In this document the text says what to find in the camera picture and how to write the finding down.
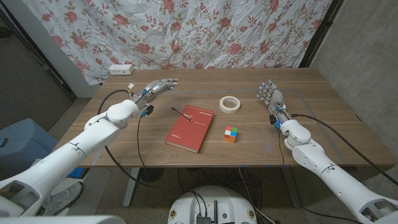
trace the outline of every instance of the pen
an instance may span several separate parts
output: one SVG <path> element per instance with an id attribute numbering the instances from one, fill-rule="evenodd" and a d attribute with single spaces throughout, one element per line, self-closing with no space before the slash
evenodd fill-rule
<path id="1" fill-rule="evenodd" d="M 184 115 L 184 114 L 181 114 L 179 111 L 177 111 L 176 109 L 174 109 L 172 106 L 171 106 L 171 108 L 172 108 L 174 111 L 176 111 L 177 113 L 179 113 L 180 115 L 182 115 L 184 118 L 187 118 L 188 120 L 190 120 L 190 121 L 192 122 L 192 120 L 191 120 L 188 116 L 186 116 L 186 115 Z"/>

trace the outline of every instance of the white robotic arm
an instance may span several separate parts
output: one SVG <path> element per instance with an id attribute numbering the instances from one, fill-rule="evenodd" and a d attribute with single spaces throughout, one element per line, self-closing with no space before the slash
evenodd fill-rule
<path id="1" fill-rule="evenodd" d="M 284 142 L 294 160 L 319 176 L 359 222 L 397 223 L 398 201 L 375 194 L 329 159 L 310 131 L 291 119 L 282 93 L 271 80 L 269 83 L 262 84 L 257 97 L 268 106 L 276 118 L 275 125 L 287 136 Z"/>
<path id="2" fill-rule="evenodd" d="M 177 78 L 167 78 L 148 84 L 132 100 L 109 107 L 91 118 L 85 130 L 77 137 L 36 163 L 26 171 L 0 182 L 0 217 L 34 216 L 46 196 L 85 158 L 110 144 L 127 126 L 130 117 L 145 116 L 148 103 L 157 95 L 177 85 Z M 7 189 L 18 189 L 16 193 L 4 193 Z"/>

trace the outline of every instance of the white power strip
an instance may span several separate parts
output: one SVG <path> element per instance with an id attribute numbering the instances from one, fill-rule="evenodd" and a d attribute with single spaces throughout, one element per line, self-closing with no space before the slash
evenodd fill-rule
<path id="1" fill-rule="evenodd" d="M 111 75 L 131 75 L 134 67 L 132 65 L 112 65 L 109 71 Z"/>

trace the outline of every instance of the rubik's cube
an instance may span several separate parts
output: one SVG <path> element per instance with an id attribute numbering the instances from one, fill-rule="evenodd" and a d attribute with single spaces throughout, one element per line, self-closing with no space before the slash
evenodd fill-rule
<path id="1" fill-rule="evenodd" d="M 238 132 L 237 128 L 227 126 L 224 134 L 224 141 L 235 143 L 237 132 Z"/>

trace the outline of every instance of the gray wall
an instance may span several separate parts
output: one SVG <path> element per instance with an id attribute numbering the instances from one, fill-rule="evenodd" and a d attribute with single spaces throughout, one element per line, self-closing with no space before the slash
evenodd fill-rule
<path id="1" fill-rule="evenodd" d="M 93 97 L 100 85 L 90 86 L 76 65 L 52 40 L 40 21 L 21 0 L 2 0 L 77 97 Z"/>
<path id="2" fill-rule="evenodd" d="M 397 1 L 345 1 L 310 66 L 326 78 L 396 159 L 397 39 Z"/>

